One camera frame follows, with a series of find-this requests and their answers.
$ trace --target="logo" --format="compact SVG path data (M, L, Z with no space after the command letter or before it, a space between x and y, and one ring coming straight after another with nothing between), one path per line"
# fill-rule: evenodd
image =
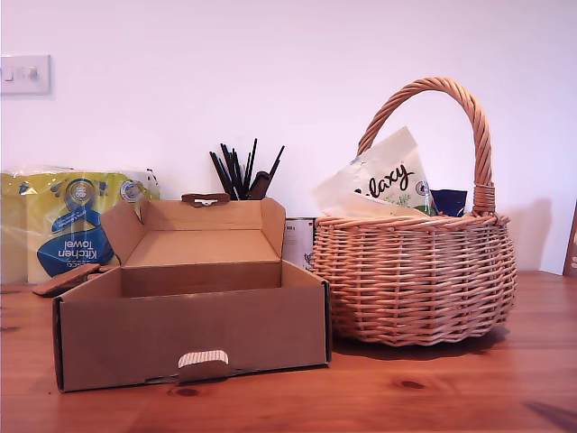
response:
M52 224L52 233L60 232L76 221L83 219L93 226L100 225L100 214L92 210L96 198L94 184L88 179L74 179L66 187L64 202L69 213Z
M136 203L142 198L141 190L138 188L137 182L127 180L120 186L120 197L129 203Z

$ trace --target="box flap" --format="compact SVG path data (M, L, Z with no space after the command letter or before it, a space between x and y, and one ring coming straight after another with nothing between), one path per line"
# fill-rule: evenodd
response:
M261 230L261 202L193 207L182 201L150 201L142 209L142 223L149 230Z
M282 239L285 235L285 208L272 198L261 200L262 232L269 239L270 246L282 257Z
M200 263L278 262L261 230L150 231L128 267Z
M100 224L118 260L125 264L146 234L146 228L136 216L133 207L121 201L102 214Z
M129 267L200 263L279 262L285 210L271 198L192 207L157 200L127 203L102 215L106 236Z

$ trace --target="woven basket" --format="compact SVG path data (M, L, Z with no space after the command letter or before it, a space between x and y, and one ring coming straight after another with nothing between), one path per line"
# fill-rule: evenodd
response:
M372 119L357 155L398 106L425 90L450 95L471 120L473 211L318 218L313 272L330 282L334 330L341 336L393 346L457 342L486 334L513 306L517 266L508 218L495 213L489 127L472 95L448 78L405 86Z

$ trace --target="brown wood piece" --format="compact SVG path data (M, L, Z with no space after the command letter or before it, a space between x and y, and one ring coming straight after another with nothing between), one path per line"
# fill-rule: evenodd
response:
M98 263L87 263L77 268L71 269L68 272L56 275L48 281L38 284L33 292L40 296L57 296L63 292L64 289L69 288L70 284L77 282L82 277L96 272L100 265Z
M546 272L521 272L507 327L461 343L336 340L330 368L66 394L51 300L3 293L3 432L577 431L577 280Z
M569 235L569 244L567 245L567 255L565 256L563 275L568 277L577 277L577 205L575 206L571 234Z

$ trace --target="wall switch plate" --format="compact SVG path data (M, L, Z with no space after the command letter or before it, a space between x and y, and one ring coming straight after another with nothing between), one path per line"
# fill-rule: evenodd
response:
M48 95L50 56L2 56L2 95Z

